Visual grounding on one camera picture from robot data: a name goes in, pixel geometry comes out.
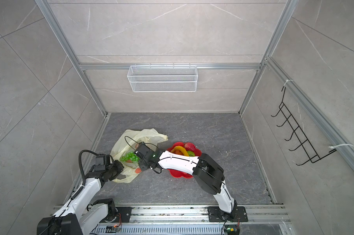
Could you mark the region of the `pink red fake peach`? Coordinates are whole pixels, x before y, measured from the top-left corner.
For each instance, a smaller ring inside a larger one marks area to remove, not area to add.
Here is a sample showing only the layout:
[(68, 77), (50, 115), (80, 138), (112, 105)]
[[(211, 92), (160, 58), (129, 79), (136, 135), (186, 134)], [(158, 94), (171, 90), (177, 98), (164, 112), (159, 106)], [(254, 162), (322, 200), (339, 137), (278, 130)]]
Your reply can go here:
[(184, 148), (186, 149), (186, 151), (191, 151), (191, 152), (194, 152), (196, 150), (195, 145), (192, 143), (185, 143)]

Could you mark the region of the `green fake pear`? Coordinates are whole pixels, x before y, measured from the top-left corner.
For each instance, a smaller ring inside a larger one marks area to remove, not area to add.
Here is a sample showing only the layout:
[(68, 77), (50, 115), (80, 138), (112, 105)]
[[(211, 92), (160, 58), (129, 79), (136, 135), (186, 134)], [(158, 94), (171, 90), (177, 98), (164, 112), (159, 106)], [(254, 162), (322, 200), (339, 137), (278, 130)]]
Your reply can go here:
[(189, 157), (195, 157), (195, 153), (193, 151), (187, 151)]

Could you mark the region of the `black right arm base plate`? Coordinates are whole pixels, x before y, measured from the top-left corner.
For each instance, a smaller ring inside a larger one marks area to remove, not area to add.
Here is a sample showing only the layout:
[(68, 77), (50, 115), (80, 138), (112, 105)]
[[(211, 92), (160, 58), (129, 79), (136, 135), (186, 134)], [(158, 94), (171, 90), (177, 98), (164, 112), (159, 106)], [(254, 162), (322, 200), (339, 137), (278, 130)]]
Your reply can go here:
[(248, 222), (245, 207), (234, 207), (231, 213), (220, 210), (219, 207), (207, 207), (210, 222)]

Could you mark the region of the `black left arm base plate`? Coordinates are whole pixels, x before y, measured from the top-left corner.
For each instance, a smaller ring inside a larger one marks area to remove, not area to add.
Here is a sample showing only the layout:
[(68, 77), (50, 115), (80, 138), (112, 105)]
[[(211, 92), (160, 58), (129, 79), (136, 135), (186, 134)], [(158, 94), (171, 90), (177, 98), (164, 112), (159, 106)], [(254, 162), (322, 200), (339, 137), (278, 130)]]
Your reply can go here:
[(114, 211), (109, 211), (107, 217), (101, 223), (129, 223), (132, 214), (132, 207), (116, 207)]

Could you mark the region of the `cream plastic bag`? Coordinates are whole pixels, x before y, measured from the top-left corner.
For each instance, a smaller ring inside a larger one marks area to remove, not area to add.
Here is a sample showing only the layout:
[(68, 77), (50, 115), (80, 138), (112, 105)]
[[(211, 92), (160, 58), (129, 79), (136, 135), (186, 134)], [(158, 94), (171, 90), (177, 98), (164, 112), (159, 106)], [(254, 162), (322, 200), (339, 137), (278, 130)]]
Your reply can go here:
[(152, 144), (157, 145), (168, 140), (166, 135), (158, 133), (155, 129), (143, 129), (141, 131), (126, 130), (115, 143), (110, 155), (114, 160), (118, 160), (123, 166), (123, 171), (112, 180), (114, 183), (130, 183), (141, 172), (139, 163), (125, 163), (120, 161), (120, 157), (129, 152), (134, 152), (138, 143), (144, 142), (149, 148), (155, 150)]

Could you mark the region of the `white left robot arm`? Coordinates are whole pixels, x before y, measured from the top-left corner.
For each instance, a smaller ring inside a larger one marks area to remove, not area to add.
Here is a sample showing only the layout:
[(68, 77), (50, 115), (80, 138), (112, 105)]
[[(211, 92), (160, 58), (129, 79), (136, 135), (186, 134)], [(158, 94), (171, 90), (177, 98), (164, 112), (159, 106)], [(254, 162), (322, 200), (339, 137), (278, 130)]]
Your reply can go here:
[(89, 235), (100, 222), (113, 222), (119, 218), (112, 198), (91, 202), (107, 181), (115, 179), (123, 165), (99, 163), (84, 176), (81, 187), (52, 216), (43, 218), (37, 225), (37, 235)]

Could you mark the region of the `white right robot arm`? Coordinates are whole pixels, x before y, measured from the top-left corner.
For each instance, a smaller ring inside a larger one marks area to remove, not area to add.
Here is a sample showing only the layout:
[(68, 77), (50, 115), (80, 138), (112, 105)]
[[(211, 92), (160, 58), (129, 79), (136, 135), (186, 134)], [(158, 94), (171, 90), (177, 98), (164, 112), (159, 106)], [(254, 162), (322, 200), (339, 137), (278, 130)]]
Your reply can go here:
[(217, 215), (222, 220), (234, 220), (237, 202), (231, 196), (225, 183), (224, 170), (209, 155), (199, 157), (177, 155), (167, 150), (153, 151), (146, 146), (140, 146), (134, 154), (139, 157), (142, 171), (152, 169), (160, 174), (160, 170), (177, 170), (192, 175), (199, 187), (214, 196), (220, 212)]

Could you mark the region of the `aluminium frame rail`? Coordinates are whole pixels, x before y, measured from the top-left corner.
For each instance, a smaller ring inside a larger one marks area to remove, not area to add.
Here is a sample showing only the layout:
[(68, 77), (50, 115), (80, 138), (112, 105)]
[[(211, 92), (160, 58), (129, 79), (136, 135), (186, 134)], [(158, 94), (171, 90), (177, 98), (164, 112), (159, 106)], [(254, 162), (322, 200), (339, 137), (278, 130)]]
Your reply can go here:
[(106, 117), (108, 115), (108, 112), (106, 111), (101, 99), (99, 98), (94, 86), (92, 85), (85, 71), (80, 68), (78, 57), (75, 54), (73, 48), (71, 47), (69, 41), (67, 40), (65, 34), (63, 33), (49, 3), (45, 0), (35, 0), (35, 2), (39, 7), (41, 13), (43, 14), (44, 18), (46, 19), (47, 23), (51, 27), (54, 35), (56, 36), (58, 42), (66, 53), (68, 59), (72, 63), (73, 68), (76, 70), (78, 76), (80, 77), (88, 92), (92, 96), (93, 101), (97, 105), (99, 111), (104, 117)]

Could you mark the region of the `green fake grape bunch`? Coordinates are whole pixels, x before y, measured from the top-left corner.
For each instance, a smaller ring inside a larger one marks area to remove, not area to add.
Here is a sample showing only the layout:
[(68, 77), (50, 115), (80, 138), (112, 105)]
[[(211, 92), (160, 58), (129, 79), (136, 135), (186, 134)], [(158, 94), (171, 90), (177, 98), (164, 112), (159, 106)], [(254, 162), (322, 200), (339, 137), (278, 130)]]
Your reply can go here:
[(120, 157), (120, 161), (125, 162), (125, 163), (138, 163), (139, 157), (134, 154), (133, 152), (129, 152), (125, 154), (124, 156)]

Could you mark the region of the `red flower-shaped plate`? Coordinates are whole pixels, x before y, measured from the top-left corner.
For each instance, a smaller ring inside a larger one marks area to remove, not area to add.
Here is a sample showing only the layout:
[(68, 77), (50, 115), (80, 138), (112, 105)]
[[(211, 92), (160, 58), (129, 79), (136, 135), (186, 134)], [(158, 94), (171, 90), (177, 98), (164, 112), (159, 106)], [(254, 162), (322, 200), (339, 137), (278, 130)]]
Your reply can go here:
[[(184, 147), (184, 144), (183, 142), (176, 142), (172, 145), (172, 147), (168, 148), (167, 151), (171, 152), (171, 150), (175, 147), (175, 146), (182, 146)], [(196, 147), (196, 150), (194, 151), (195, 153), (195, 156), (196, 157), (199, 157), (202, 155), (202, 152)], [(182, 171), (178, 171), (178, 170), (173, 170), (173, 169), (169, 169), (169, 172), (170, 174), (175, 177), (175, 178), (187, 178), (187, 179), (190, 179), (190, 178), (193, 178), (192, 175), (190, 174), (187, 174), (185, 172), (182, 172)]]

